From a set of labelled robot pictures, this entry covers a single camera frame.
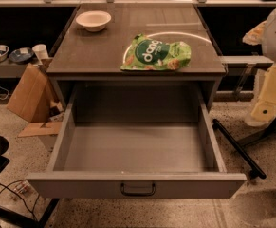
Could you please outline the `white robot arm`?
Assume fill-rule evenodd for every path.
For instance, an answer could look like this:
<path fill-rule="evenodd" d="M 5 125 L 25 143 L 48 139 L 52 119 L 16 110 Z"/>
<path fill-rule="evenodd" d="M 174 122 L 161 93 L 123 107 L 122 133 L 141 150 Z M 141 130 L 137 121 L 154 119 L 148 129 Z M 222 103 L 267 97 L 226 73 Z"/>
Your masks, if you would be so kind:
<path fill-rule="evenodd" d="M 244 35 L 243 42 L 260 45 L 263 55 L 273 62 L 265 72 L 260 92 L 254 95 L 245 118 L 247 125 L 258 127 L 276 118 L 276 8 L 265 21 Z"/>

